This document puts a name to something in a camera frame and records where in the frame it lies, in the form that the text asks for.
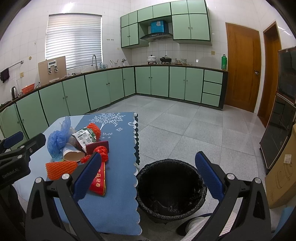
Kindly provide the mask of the red printed ribbon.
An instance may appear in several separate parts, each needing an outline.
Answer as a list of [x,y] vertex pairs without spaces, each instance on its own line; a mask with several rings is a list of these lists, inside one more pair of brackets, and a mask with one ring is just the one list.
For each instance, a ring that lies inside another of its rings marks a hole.
[[106,192],[106,182],[105,182],[105,163],[101,163],[100,169],[98,170],[95,178],[93,179],[89,190],[98,194],[99,196],[104,196]]

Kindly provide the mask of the dark red scouring pad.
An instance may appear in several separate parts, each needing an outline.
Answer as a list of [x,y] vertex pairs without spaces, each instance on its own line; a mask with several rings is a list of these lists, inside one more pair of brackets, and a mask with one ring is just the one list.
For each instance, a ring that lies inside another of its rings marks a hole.
[[108,141],[99,141],[91,144],[86,145],[86,154],[90,155],[93,153],[93,151],[100,146],[104,146],[107,149],[107,152],[109,152],[109,143]]

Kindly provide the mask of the blue plastic bag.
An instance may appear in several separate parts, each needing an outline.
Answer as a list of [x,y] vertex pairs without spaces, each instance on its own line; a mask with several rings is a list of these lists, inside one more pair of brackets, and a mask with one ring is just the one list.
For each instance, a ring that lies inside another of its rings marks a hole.
[[71,119],[69,116],[65,117],[61,124],[59,131],[52,132],[47,140],[47,149],[53,161],[58,162],[63,159],[62,149],[71,136]]

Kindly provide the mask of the red plastic bag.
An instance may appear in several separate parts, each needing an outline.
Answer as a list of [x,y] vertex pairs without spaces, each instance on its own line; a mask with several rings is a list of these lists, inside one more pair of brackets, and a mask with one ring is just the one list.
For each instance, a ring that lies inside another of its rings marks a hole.
[[[104,146],[97,147],[93,151],[93,153],[99,153],[100,156],[101,156],[101,161],[103,163],[105,163],[105,162],[108,161],[108,152],[107,152],[107,149]],[[83,158],[80,159],[80,162],[81,163],[86,163],[90,157],[91,157],[91,154],[90,155],[86,155],[86,156],[84,156]]]

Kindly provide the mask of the white paper cup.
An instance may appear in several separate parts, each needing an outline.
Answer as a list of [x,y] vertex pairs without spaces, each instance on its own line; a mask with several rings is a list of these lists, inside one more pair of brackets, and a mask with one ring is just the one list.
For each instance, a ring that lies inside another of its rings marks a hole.
[[65,161],[76,161],[79,162],[82,158],[85,157],[85,153],[76,149],[71,144],[66,144],[62,149],[63,159]]

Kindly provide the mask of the green white snack packet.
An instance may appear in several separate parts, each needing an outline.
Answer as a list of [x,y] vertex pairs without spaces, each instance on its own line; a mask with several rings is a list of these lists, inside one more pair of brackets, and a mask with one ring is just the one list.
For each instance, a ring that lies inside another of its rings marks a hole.
[[90,128],[82,128],[79,131],[72,134],[72,137],[76,140],[76,142],[80,145],[84,152],[86,151],[86,146],[89,144],[93,144],[97,142],[97,138],[95,133]]

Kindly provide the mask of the orange foam fruit net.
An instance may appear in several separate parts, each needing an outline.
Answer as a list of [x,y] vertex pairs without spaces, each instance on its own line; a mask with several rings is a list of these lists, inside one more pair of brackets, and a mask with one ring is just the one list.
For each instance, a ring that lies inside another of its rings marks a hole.
[[94,123],[90,123],[87,128],[91,129],[93,131],[93,133],[95,134],[96,136],[96,140],[99,141],[100,139],[100,136],[101,136],[101,130],[100,128],[94,124]]

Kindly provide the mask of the green lower kitchen cabinets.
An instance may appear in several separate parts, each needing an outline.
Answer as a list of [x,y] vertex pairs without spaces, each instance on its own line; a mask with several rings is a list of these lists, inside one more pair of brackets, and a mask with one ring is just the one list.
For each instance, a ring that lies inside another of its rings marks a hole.
[[1,132],[28,140],[58,118],[102,109],[129,96],[151,95],[222,109],[228,72],[211,68],[144,65],[79,74],[34,89],[1,107]]

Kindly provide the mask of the person's striped leg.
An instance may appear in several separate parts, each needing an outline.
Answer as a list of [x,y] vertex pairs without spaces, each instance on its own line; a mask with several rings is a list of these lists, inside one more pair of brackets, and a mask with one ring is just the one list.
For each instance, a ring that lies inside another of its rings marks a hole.
[[[176,234],[182,236],[182,240],[192,240],[200,232],[200,230],[206,224],[211,215],[211,213],[207,213],[185,221],[176,229]],[[236,216],[237,213],[235,213],[234,211],[230,214],[230,217],[222,232],[220,233],[220,236],[228,233],[231,230]]]

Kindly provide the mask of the dark hanging towel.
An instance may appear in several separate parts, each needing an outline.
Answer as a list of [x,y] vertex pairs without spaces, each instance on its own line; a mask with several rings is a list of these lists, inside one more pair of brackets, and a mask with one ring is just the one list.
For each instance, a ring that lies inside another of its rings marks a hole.
[[6,68],[1,72],[2,83],[5,83],[9,78],[10,78],[9,68]]

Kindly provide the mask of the chrome sink faucet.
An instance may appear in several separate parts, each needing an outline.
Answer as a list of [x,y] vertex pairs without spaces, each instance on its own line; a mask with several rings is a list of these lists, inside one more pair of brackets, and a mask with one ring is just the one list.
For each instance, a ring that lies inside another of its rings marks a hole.
[[95,54],[92,55],[91,66],[94,66],[95,70],[98,70],[98,66],[97,66],[97,57],[96,57]]

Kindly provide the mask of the white window blinds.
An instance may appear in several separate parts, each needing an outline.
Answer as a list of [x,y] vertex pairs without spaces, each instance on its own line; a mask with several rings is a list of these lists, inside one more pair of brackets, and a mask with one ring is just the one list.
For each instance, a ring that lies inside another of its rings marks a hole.
[[92,55],[97,63],[103,62],[102,16],[68,13],[49,15],[45,58],[66,57],[66,68],[91,65]]

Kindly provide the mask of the white cooking pot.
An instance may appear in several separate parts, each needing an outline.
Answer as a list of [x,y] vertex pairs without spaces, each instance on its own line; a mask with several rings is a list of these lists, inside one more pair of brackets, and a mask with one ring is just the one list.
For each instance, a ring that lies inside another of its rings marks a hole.
[[154,55],[151,54],[150,56],[147,57],[147,63],[149,65],[157,64],[157,58]]

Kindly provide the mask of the black wok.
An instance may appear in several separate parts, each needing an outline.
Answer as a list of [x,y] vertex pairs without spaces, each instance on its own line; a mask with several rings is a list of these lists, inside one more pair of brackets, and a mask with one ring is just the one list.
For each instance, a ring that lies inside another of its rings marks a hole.
[[161,64],[171,64],[171,58],[168,56],[161,57],[160,59]]

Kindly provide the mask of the wall towel rail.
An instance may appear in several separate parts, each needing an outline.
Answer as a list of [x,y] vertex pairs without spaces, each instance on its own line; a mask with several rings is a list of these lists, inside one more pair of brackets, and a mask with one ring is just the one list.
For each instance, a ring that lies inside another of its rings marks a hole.
[[7,67],[6,69],[13,68],[13,67],[15,67],[16,65],[23,64],[23,63],[24,63],[24,60],[18,61],[17,63],[15,63],[15,64],[13,64],[13,65]]

